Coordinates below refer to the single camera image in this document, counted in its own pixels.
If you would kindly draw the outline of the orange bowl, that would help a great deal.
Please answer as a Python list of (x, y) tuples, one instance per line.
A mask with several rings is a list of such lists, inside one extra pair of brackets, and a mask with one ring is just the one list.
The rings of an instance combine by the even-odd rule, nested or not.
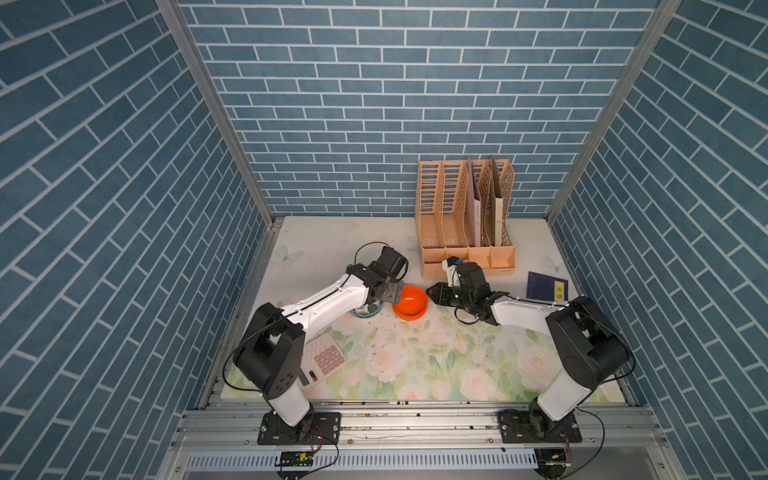
[(392, 308), (397, 317), (406, 321), (420, 319), (428, 310), (429, 298), (425, 291), (418, 286), (406, 285), (403, 287), (400, 302), (393, 304)]
[(393, 304), (395, 315), (405, 321), (420, 319), (428, 310), (428, 303), (419, 299), (404, 299), (399, 304)]

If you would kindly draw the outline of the green leaf bowl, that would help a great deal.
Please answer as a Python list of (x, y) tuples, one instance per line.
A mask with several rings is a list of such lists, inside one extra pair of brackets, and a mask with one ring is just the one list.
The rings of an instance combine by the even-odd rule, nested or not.
[(371, 318), (379, 314), (382, 311), (383, 306), (384, 303), (382, 301), (375, 301), (351, 310), (350, 314), (356, 318)]

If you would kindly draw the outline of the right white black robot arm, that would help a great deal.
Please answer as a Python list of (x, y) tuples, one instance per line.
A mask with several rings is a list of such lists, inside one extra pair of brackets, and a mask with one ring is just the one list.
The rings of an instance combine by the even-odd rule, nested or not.
[(561, 370), (528, 408), (528, 430), (537, 439), (559, 427), (631, 358), (631, 349), (596, 302), (579, 296), (565, 304), (494, 291), (474, 262), (443, 262), (447, 280), (426, 290), (437, 305), (463, 310), (492, 326), (521, 327), (549, 335)]

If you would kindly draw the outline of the floral table mat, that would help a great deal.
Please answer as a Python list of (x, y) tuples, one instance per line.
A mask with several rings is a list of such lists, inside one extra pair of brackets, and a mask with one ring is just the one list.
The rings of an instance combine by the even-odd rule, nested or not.
[[(352, 262), (375, 260), (384, 246), (407, 257), (406, 282), (422, 288), (416, 223), (411, 218), (286, 218), (256, 301), (285, 306), (338, 280)], [(313, 401), (501, 401), (526, 403), (560, 371), (552, 339), (496, 327), (430, 305), (414, 321), (385, 305), (375, 316), (342, 315), (324, 331), (344, 364), (304, 390)]]

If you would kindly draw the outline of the beige desk file organizer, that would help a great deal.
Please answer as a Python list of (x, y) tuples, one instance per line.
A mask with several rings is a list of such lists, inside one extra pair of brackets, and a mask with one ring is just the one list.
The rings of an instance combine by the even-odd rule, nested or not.
[(516, 268), (508, 232), (515, 171), (507, 159), (425, 161), (418, 165), (415, 218), (425, 278), (445, 277), (450, 257), (488, 275)]

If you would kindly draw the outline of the dark blue book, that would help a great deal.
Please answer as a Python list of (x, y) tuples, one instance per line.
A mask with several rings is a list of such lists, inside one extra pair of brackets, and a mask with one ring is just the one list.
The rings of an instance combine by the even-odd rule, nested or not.
[(567, 302), (569, 281), (542, 273), (529, 272), (526, 284), (526, 297), (545, 302)]

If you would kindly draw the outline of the pink calculator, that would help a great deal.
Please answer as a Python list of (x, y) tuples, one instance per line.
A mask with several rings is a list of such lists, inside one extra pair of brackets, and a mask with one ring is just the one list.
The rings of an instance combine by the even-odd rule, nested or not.
[(299, 381), (307, 390), (340, 370), (347, 359), (337, 342), (328, 333), (323, 333), (305, 344), (301, 361)]

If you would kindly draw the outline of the left green circuit board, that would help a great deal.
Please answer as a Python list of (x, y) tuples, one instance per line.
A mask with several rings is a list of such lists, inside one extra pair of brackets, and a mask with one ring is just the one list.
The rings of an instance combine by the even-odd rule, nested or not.
[(309, 451), (284, 451), (280, 453), (277, 468), (298, 468), (309, 470), (314, 466), (314, 453)]

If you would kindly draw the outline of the right circuit board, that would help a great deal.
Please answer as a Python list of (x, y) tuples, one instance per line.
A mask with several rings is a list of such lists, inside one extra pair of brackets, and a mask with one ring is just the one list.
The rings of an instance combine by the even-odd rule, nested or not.
[(571, 465), (570, 454), (565, 449), (541, 448), (535, 449), (537, 466), (534, 472), (545, 479), (561, 478)]

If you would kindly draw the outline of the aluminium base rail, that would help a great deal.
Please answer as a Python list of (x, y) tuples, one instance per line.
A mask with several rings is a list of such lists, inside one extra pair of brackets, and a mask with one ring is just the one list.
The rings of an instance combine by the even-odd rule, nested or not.
[[(579, 443), (511, 443), (498, 414), (520, 404), (319, 402), (320, 428), (301, 446), (284, 441), (263, 402), (215, 403), (185, 412), (163, 479), (534, 478), (535, 449), (570, 454), (571, 479), (680, 479), (683, 471), (646, 407), (585, 403)], [(309, 470), (279, 470), (281, 452), (314, 453)]]

